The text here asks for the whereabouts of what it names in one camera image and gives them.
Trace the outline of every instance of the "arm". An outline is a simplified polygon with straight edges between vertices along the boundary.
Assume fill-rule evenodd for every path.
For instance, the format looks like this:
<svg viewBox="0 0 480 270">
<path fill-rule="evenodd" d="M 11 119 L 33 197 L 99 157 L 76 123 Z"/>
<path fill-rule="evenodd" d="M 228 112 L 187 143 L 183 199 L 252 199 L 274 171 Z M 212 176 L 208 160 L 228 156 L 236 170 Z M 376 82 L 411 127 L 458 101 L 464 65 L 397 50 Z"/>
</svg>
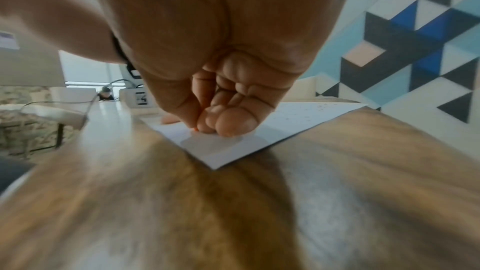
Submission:
<svg viewBox="0 0 480 270">
<path fill-rule="evenodd" d="M 0 19 L 59 50 L 123 63 L 105 17 L 89 0 L 0 0 Z"/>
</svg>

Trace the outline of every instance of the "paper sheet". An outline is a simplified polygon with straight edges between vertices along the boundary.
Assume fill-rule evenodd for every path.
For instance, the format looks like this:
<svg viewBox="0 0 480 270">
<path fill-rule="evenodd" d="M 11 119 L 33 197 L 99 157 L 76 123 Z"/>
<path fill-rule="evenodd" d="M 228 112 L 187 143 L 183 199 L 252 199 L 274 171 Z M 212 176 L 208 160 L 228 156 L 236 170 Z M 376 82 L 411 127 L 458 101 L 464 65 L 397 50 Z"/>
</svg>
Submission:
<svg viewBox="0 0 480 270">
<path fill-rule="evenodd" d="M 142 120 L 216 170 L 255 151 L 366 106 L 347 102 L 282 102 L 255 131 L 234 138 L 193 131 L 182 122 L 162 125 L 160 116 Z"/>
</svg>

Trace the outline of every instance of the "table surface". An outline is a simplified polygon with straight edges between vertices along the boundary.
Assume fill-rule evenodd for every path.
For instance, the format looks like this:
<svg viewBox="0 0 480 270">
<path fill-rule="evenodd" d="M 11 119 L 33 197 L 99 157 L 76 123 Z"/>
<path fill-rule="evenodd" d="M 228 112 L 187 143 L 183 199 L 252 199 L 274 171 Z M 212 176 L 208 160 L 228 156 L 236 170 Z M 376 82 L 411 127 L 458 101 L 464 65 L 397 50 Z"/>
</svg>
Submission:
<svg viewBox="0 0 480 270">
<path fill-rule="evenodd" d="M 212 171 L 117 103 L 0 199 L 3 270 L 480 269 L 480 165 L 362 108 Z"/>
</svg>

